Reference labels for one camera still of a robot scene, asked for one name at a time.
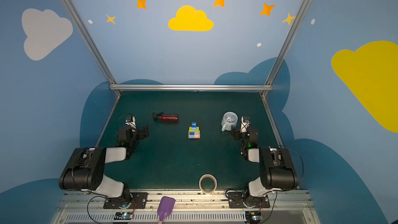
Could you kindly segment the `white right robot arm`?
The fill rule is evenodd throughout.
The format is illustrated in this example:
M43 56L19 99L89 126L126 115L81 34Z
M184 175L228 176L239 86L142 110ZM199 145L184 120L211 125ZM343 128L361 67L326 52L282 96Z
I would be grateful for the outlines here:
M303 178L293 164L291 149L285 146L259 147L257 130L232 128L231 136L241 141L240 154L259 165L259 177L246 184L242 192L226 191L230 208L269 207L268 194L296 189Z

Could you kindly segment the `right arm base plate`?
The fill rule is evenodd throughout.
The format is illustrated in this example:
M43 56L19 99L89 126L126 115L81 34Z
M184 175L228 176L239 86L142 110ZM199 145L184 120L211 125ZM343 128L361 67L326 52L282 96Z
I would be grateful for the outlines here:
M242 192L228 191L226 197L229 208L270 208L268 197L244 196Z

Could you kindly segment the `lime green wooden block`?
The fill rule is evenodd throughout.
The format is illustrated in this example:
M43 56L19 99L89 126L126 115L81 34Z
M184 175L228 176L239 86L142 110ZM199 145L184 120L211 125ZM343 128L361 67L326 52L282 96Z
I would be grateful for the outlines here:
M189 133L199 133L199 127L189 127Z

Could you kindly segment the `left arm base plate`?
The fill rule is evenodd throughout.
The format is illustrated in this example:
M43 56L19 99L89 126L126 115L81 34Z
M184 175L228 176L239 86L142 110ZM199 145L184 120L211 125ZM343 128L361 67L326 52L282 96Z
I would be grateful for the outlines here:
M103 209L144 209L147 197L147 193L130 193L129 201L122 198L107 198Z

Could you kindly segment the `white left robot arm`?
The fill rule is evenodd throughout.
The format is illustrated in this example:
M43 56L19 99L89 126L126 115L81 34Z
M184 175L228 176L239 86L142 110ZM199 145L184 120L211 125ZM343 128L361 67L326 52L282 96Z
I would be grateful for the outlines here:
M127 183L105 175L105 165L129 160L139 141L149 137L148 126L136 129L127 125L118 130L117 146L77 148L59 179L63 190L89 191L104 197L105 208L127 209L134 203Z

